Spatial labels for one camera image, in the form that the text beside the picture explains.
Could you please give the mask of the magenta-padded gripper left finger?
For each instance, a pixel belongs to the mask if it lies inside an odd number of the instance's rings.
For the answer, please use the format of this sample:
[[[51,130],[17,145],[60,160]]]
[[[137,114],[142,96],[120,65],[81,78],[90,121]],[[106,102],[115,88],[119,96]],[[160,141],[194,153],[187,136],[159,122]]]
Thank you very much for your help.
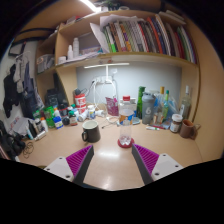
[[[94,148],[89,145],[68,157],[58,157],[45,171],[81,186],[93,155]]]

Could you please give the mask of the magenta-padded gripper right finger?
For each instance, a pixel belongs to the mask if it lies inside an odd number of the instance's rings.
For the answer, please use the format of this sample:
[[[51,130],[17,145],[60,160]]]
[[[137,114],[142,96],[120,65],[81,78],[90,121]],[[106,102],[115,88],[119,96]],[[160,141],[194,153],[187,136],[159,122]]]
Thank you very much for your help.
[[[182,169],[168,154],[157,154],[137,144],[132,145],[132,154],[145,185]]]

